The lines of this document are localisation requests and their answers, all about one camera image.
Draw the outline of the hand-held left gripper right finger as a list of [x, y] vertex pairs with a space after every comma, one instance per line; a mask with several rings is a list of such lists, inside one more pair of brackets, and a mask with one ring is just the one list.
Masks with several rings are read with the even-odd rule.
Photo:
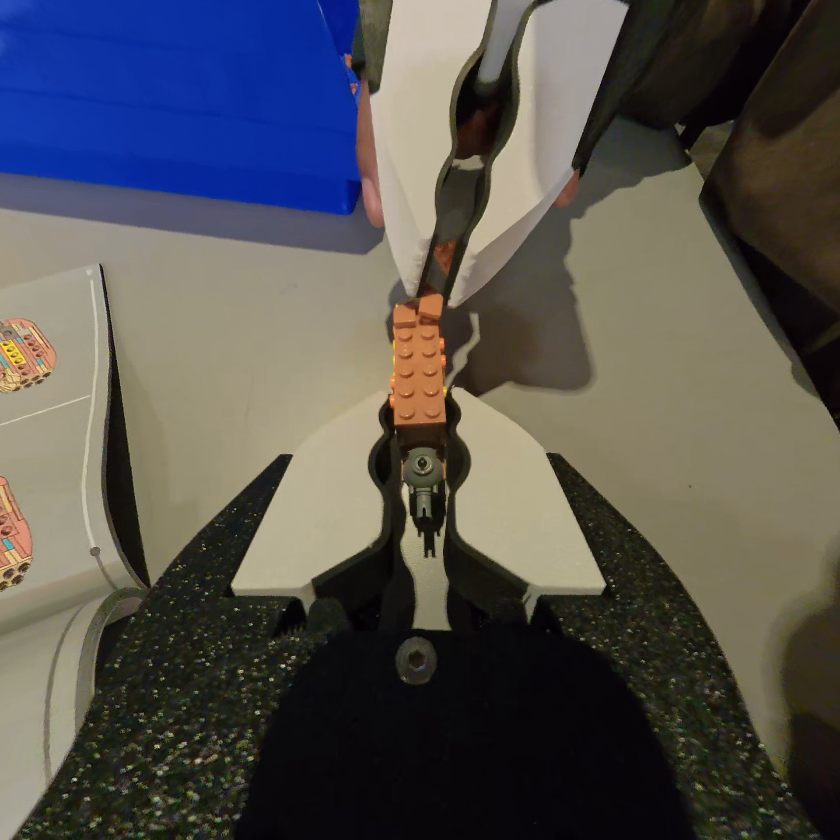
[[464, 455], [447, 535], [461, 558], [514, 595], [601, 595], [605, 578], [541, 444], [465, 389], [449, 395], [450, 441]]

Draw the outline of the grey instruction booklet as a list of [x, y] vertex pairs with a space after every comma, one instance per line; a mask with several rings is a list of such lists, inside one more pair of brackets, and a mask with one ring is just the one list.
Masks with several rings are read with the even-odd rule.
[[148, 584], [106, 492], [111, 323], [100, 265], [2, 289], [2, 836], [64, 762], [95, 688], [102, 634]]

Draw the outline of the person's right hand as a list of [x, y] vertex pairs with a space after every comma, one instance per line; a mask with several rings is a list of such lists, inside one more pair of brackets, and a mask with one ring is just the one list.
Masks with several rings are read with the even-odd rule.
[[[455, 159], [486, 161], [496, 140], [501, 121], [501, 104], [496, 99], [479, 102], [469, 117], [457, 127]], [[379, 168], [371, 112], [371, 92], [366, 77], [360, 78], [360, 101], [356, 130], [356, 158], [366, 215], [375, 228], [384, 229]]]

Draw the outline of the brown toy brick model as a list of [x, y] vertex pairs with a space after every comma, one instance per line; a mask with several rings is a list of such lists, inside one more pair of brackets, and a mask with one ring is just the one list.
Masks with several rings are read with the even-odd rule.
[[445, 300], [425, 290], [393, 310], [390, 406], [416, 529], [440, 534], [446, 512], [447, 359], [440, 331]]

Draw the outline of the blue plastic bin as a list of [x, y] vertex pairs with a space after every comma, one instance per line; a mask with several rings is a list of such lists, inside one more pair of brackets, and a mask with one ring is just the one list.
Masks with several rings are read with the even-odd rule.
[[351, 214], [358, 15], [358, 2], [2, 1], [2, 173]]

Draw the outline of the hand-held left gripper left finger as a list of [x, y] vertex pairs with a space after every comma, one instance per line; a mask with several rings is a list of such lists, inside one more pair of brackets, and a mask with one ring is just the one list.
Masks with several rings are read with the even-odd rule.
[[385, 394], [368, 395], [302, 441], [234, 576], [236, 596], [315, 597], [319, 576], [387, 535], [371, 455], [388, 406]]

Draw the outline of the person's right forearm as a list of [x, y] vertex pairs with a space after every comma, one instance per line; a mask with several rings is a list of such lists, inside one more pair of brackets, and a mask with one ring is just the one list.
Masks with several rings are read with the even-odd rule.
[[807, 1], [680, 2], [621, 115], [690, 136], [734, 120]]

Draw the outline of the grey desk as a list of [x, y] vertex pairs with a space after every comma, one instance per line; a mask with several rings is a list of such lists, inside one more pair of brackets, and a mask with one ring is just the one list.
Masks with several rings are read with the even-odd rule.
[[[466, 388], [549, 450], [614, 597], [570, 628], [641, 690], [699, 838], [818, 838], [771, 769], [838, 715], [838, 432], [672, 139], [615, 123], [574, 204], [468, 303]], [[199, 595], [244, 551], [308, 433], [386, 386], [386, 243], [363, 213], [2, 175], [2, 284], [104, 268], [146, 561], [164, 582], [118, 665], [153, 703], [129, 747], [256, 745], [313, 643]]]

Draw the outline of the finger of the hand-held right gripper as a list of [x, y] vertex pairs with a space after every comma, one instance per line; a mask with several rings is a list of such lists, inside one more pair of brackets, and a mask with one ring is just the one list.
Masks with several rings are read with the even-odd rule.
[[370, 2], [370, 87], [384, 231], [407, 296], [433, 250], [455, 156], [457, 90], [487, 40], [491, 1]]
[[511, 52], [512, 126], [488, 162], [451, 308], [508, 263], [571, 179], [627, 11], [617, 1], [556, 1], [524, 13]]

